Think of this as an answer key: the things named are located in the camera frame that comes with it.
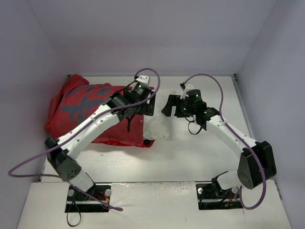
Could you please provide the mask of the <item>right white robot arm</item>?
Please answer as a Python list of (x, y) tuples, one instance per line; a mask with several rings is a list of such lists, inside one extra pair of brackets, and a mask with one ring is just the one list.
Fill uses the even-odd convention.
[(228, 128), (221, 120), (219, 111), (208, 107), (202, 100), (200, 90), (189, 90), (184, 98), (169, 95), (162, 113), (171, 116), (172, 107), (176, 108), (174, 116), (192, 117), (194, 123), (218, 137), (239, 158), (237, 170), (226, 171), (212, 179), (211, 191), (215, 196), (221, 197), (233, 187), (257, 187), (263, 182), (261, 172), (264, 172), (266, 179), (277, 174), (271, 145), (266, 141), (258, 142), (234, 127)]

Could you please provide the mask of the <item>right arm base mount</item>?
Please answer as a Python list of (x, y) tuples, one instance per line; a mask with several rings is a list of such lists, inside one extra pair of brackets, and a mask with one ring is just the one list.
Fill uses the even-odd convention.
[(234, 198), (237, 191), (231, 188), (221, 188), (218, 178), (228, 173), (225, 171), (212, 178), (211, 181), (196, 181), (196, 193), (199, 210), (230, 210), (243, 209), (239, 194)]

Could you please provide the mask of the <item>red navy pillowcase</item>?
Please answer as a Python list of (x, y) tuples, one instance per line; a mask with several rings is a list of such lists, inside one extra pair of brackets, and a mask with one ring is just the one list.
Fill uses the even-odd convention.
[[(80, 75), (70, 76), (51, 100), (45, 131), (54, 139), (67, 134), (92, 115), (106, 98), (123, 87), (110, 83), (89, 84)], [(124, 119), (99, 135), (93, 143), (149, 148), (154, 141), (144, 139), (143, 124), (143, 115), (136, 115), (130, 123)]]

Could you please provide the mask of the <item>white pillow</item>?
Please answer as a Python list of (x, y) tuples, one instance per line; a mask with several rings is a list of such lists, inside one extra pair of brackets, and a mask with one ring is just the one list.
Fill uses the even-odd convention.
[(143, 118), (143, 138), (147, 140), (170, 140), (171, 118), (162, 113), (170, 94), (176, 94), (172, 89), (160, 89), (156, 94), (153, 116)]

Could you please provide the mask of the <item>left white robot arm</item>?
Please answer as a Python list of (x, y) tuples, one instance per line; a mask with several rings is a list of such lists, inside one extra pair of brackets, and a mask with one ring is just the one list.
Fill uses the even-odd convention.
[(136, 80), (132, 89), (124, 93), (115, 92), (69, 133), (45, 141), (48, 162), (62, 181), (78, 188), (78, 195), (84, 200), (94, 197), (95, 183), (77, 163), (77, 157), (87, 145), (119, 122), (127, 120), (127, 129), (130, 130), (133, 117), (141, 114), (147, 100), (154, 96), (155, 92), (148, 83)]

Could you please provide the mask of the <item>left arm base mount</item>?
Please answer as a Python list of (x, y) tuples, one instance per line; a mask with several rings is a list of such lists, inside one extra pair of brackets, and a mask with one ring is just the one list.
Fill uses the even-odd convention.
[[(102, 202), (109, 203), (111, 195), (110, 184), (97, 184), (90, 191), (90, 194)], [(105, 213), (109, 209), (98, 201), (88, 197), (87, 195), (77, 191), (73, 186), (69, 186), (65, 205), (65, 213)]]

